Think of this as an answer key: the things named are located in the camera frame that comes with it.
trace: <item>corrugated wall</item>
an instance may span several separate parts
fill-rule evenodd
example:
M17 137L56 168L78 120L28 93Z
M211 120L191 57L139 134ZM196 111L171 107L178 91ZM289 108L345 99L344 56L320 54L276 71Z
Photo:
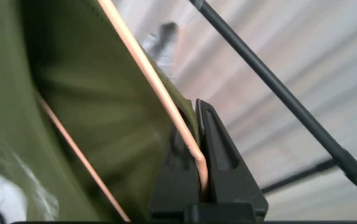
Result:
M187 0L116 0L139 42L181 27L168 74L219 113L260 186L328 153ZM357 158L357 0L209 0L322 125ZM267 196L268 220L357 219L357 188L339 170Z

